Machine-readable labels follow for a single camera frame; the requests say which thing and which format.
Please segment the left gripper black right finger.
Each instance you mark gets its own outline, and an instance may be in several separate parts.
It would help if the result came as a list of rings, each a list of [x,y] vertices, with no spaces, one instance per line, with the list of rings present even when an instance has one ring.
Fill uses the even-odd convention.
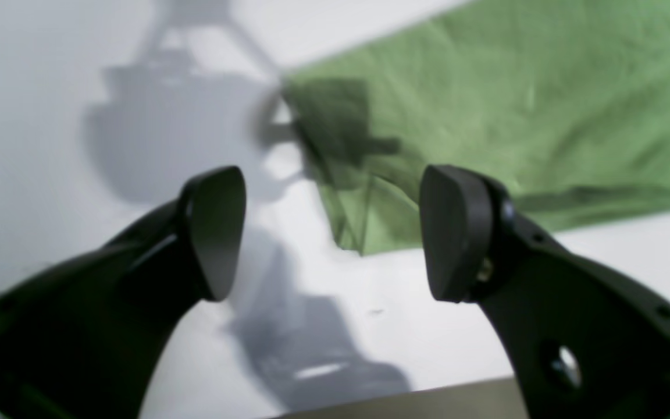
[[[419,188],[433,298],[478,305],[531,418],[670,418],[670,302],[559,244],[499,181],[428,165]]]

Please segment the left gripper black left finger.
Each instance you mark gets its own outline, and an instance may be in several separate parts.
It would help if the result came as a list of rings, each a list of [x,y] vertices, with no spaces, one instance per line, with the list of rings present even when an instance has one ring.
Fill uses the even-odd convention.
[[[138,417],[179,321],[229,296],[246,202],[239,167],[202,173],[103,246],[0,293],[0,413]]]

